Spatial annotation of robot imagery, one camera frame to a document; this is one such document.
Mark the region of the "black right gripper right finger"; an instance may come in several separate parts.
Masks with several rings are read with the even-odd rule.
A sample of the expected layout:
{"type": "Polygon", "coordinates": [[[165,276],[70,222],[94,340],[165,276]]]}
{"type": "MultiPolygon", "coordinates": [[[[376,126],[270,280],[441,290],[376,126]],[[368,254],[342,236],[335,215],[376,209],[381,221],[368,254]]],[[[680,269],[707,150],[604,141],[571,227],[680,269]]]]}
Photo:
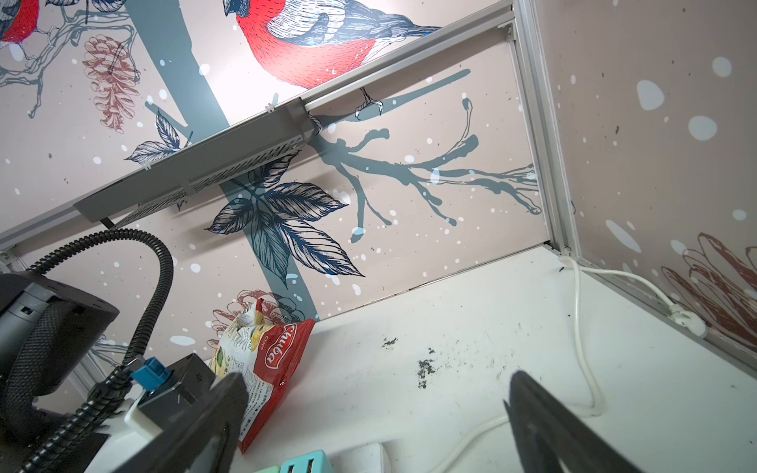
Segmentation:
{"type": "Polygon", "coordinates": [[[639,470],[527,372],[512,376],[505,406],[526,472],[639,470]]]}

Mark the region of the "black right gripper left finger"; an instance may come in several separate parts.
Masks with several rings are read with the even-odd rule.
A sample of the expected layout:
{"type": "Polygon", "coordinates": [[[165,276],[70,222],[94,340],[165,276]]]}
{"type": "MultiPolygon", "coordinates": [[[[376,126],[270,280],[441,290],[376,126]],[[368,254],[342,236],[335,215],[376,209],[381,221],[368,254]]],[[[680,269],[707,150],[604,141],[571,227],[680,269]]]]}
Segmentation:
{"type": "Polygon", "coordinates": [[[228,472],[238,448],[248,390],[238,372],[223,378],[119,472],[228,472]]]}

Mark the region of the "teal plug adapter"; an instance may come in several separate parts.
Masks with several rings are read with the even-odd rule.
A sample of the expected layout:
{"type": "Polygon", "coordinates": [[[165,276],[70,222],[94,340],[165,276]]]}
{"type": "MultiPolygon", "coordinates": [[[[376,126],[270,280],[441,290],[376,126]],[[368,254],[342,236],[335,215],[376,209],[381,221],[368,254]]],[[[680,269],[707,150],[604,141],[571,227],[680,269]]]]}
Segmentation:
{"type": "Polygon", "coordinates": [[[334,467],[324,451],[313,451],[285,461],[280,473],[334,473],[334,467]]]}

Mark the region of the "white multicolour power strip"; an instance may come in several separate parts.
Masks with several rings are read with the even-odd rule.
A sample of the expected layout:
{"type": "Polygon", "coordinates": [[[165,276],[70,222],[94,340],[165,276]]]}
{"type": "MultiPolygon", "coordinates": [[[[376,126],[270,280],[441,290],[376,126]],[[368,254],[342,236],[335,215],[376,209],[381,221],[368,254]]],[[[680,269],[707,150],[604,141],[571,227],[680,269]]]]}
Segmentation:
{"type": "Polygon", "coordinates": [[[392,462],[382,443],[368,443],[329,457],[335,473],[392,473],[392,462]]]}

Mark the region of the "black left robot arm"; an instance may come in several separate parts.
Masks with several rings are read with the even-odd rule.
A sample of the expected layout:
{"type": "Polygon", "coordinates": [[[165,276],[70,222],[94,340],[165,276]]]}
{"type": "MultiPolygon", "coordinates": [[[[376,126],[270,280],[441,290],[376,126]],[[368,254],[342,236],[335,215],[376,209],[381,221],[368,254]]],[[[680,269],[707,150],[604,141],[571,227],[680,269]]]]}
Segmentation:
{"type": "Polygon", "coordinates": [[[156,236],[134,229],[77,238],[28,270],[1,276],[1,469],[53,472],[112,417],[132,386],[131,363],[142,357],[173,284],[173,258],[156,236]],[[108,242],[145,244],[159,262],[159,278],[123,359],[65,415],[35,405],[56,392],[119,311],[113,305],[47,273],[85,250],[108,242]]]}

